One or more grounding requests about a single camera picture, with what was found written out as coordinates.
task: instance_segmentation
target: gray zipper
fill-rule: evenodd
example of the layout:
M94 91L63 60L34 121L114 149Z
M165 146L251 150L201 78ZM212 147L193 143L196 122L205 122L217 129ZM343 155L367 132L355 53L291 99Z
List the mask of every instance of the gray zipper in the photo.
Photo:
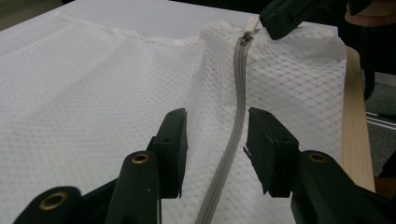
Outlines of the gray zipper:
M236 114L233 123L233 131L230 140L215 172L209 189L207 190L204 202L201 205L196 224L210 223L215 213L219 202L221 191L224 187L228 173L230 173L231 165L233 164L233 157L235 156L238 143L241 140L241 135L244 127L245 112L246 112L246 66L248 50L250 48L253 37L250 33L245 33L244 36L238 38L235 45L235 52L233 56L233 69L236 86Z

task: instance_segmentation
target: brass screw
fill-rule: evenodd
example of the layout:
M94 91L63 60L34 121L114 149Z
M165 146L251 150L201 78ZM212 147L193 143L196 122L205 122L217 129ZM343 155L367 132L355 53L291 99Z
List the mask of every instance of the brass screw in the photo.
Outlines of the brass screw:
M148 154L141 153L132 157L132 162L136 164L145 163L146 161L149 161Z
M314 162L319 162L319 163L327 162L326 157L319 153L310 153L308 155L308 157L309 157L309 160L314 161Z
M43 199L39 207L41 208L41 210L49 211L64 204L68 198L69 193L67 193L66 191L58 191Z

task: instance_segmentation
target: mesh laundry bag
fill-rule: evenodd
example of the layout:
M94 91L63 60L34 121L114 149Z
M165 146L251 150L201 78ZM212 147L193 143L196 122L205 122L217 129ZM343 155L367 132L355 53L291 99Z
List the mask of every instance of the mesh laundry bag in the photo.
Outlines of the mesh laundry bag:
M163 223L195 222L233 129L233 51L242 33L212 21L177 40L52 13L5 36L0 223L47 189L85 194L116 178L124 157L145 150L164 115L180 107L189 139L183 195L163 200ZM247 56L247 108L274 113L301 150L339 159L345 64L345 46L329 31L299 28L273 41L261 30ZM246 138L245 121L213 223L292 223L289 200L262 195L239 150Z

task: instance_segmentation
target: zipper pull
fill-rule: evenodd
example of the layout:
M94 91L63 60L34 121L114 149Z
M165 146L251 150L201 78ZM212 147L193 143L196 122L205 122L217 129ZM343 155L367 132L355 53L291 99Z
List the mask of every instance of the zipper pull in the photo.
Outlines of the zipper pull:
M241 38L241 45L246 45L253 37L251 35L256 30L259 24L260 18L258 16L252 16L247 20L247 25L245 26L244 35Z

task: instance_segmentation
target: wooden edge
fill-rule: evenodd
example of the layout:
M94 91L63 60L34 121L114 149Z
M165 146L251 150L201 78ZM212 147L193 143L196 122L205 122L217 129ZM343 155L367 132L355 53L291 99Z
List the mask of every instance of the wooden edge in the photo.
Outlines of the wooden edge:
M341 166L356 185L375 192L359 53L346 47L346 57Z

